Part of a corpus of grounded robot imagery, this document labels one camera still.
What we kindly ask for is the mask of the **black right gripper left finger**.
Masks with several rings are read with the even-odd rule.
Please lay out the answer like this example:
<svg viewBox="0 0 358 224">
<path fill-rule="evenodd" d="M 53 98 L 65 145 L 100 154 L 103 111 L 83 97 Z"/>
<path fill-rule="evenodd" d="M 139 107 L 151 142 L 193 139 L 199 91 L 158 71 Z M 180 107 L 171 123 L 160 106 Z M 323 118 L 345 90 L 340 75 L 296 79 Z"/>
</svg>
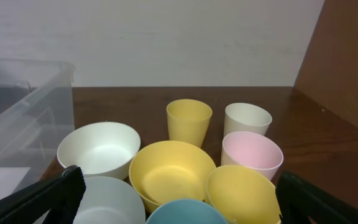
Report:
<svg viewBox="0 0 358 224">
<path fill-rule="evenodd" d="M 80 167 L 70 166 L 0 200 L 0 223 L 73 223 L 86 184 Z"/>
</svg>

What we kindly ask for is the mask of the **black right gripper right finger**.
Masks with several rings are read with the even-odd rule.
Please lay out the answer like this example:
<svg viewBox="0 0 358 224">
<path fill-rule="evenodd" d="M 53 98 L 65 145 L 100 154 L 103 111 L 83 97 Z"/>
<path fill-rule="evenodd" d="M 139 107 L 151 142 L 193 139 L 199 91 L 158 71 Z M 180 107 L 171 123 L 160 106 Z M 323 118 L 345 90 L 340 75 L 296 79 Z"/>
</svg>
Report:
<svg viewBox="0 0 358 224">
<path fill-rule="evenodd" d="M 285 170 L 275 189 L 282 224 L 358 224 L 358 209 Z"/>
</svg>

